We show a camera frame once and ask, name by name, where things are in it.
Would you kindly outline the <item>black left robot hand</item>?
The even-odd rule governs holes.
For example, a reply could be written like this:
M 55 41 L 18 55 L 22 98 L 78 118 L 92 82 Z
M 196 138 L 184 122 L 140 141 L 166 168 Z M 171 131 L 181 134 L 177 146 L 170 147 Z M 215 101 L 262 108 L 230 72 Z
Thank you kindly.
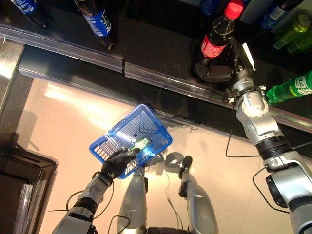
M 100 175 L 111 180 L 119 177 L 126 170 L 128 163 L 134 160 L 139 152 L 139 148 L 122 149 L 114 152 L 103 163 Z

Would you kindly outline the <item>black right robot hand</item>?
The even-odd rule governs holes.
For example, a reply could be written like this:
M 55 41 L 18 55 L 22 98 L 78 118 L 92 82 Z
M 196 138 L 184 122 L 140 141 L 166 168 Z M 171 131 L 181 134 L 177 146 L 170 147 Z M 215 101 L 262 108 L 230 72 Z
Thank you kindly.
M 235 37 L 231 37 L 225 49 L 215 58 L 205 58 L 199 51 L 195 53 L 192 73 L 201 82 L 220 83 L 233 78 L 252 78 L 254 68 L 248 56 Z

